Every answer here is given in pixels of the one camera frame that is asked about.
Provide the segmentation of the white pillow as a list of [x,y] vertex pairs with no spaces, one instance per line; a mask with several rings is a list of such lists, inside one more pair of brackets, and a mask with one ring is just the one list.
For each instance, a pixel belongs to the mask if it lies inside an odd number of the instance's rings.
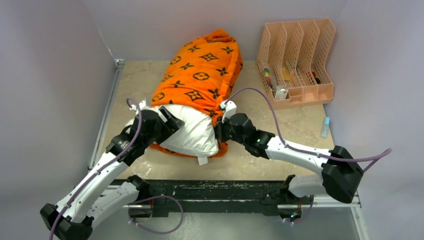
[[165,104],[164,108],[182,120],[184,125],[167,140],[153,143],[150,148],[169,155],[196,158],[200,166],[218,154],[220,147],[209,115],[180,104]]

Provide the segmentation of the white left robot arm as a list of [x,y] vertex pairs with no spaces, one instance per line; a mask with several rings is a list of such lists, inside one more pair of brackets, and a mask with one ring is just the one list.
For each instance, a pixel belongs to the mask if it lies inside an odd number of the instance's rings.
[[152,205],[156,197],[152,196],[150,184],[137,175],[101,195],[150,145],[164,142],[184,125],[163,106],[158,111],[136,110],[133,123],[112,138],[83,180],[56,204],[42,207],[40,215],[50,231],[49,239],[87,240],[99,223],[124,205]]

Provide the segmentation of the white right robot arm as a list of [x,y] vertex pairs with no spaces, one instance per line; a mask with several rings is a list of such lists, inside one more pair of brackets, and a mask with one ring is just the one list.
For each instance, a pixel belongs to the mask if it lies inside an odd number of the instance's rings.
[[237,142],[254,157],[284,161],[312,171],[312,175],[295,175],[285,180],[280,196],[288,204],[305,196],[323,194],[350,204],[364,175],[344,147],[314,148],[282,141],[274,133],[257,129],[244,113],[219,117],[214,130],[220,142]]

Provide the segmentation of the orange patterned pillowcase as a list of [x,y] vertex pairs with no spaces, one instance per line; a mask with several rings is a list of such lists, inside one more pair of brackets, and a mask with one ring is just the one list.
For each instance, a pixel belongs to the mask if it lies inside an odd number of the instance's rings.
[[[156,109],[167,104],[192,107],[209,115],[214,129],[223,116],[219,105],[230,97],[242,68],[237,41],[219,28],[179,49],[153,92],[151,105]],[[219,152],[212,158],[228,152],[227,143],[218,144]]]

